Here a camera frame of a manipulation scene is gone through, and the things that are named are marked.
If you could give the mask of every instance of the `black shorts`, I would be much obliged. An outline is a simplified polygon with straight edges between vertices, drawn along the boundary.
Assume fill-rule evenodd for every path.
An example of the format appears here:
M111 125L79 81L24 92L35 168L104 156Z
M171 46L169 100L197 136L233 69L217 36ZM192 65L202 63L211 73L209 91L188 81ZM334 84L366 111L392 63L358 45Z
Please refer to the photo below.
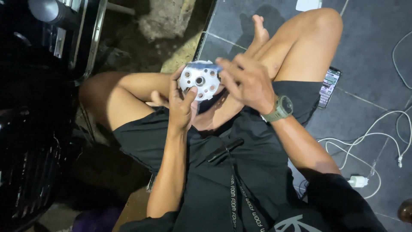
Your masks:
M293 116L305 125L317 107L322 83L276 81L272 82L272 85L278 96L286 95L291 99ZM113 134L125 154L146 166L152 173L157 173L162 162L168 123L169 109L156 107L155 112L120 126ZM228 123L230 123L230 130L221 136L202 136L193 126L189 129L187 134L189 171L204 163L206 156L222 144L239 137L244 140L244 144L236 149L236 159L270 166L287 166L288 157L276 133L270 124L262 120L257 111L244 107Z

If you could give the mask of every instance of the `purple object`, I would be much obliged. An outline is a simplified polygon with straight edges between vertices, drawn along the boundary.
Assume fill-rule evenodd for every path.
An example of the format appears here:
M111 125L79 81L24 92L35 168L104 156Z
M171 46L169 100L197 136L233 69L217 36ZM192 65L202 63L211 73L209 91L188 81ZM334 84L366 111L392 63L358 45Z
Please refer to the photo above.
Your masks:
M84 211L76 217L72 232L111 232L122 210L110 207L104 210Z

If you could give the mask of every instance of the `concrete ground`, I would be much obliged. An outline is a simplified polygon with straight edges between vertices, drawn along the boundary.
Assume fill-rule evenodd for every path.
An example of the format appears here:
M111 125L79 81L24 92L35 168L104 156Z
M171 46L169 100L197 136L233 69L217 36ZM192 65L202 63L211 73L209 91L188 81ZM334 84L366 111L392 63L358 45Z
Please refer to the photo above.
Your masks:
M192 60L212 0L110 2L134 8L138 15L106 12L94 73L175 71ZM81 114L77 122L86 128ZM145 188L150 173L120 152L115 140L102 133L92 118L91 122L99 144L91 147L85 143L59 200L30 232L70 232L83 210L122 202L126 205L113 231L127 221L146 217L149 194Z

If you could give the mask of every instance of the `watch face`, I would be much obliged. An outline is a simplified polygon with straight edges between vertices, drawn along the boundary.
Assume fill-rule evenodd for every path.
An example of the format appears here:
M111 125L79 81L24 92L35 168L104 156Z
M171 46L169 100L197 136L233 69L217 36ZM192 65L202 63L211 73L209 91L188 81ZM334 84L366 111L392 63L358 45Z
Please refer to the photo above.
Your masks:
M282 105L282 108L285 109L285 112L287 114L292 113L293 111L293 104L292 101L287 97L287 96L282 96L280 98L280 104Z

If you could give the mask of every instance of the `hand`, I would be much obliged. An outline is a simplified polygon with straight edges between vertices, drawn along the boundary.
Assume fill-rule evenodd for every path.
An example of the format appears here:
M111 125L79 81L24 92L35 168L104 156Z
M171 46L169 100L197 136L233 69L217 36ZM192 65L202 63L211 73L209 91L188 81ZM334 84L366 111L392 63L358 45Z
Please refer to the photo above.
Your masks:
M277 96L265 66L243 54L238 54L232 62L217 58L216 63L223 68L220 77L234 98L261 114L274 111Z
M178 82L184 65L170 76L169 91L169 127L178 130L188 130L192 125L193 118L196 116L198 102L194 99L197 95L197 87L192 87L187 91L184 99L178 89Z

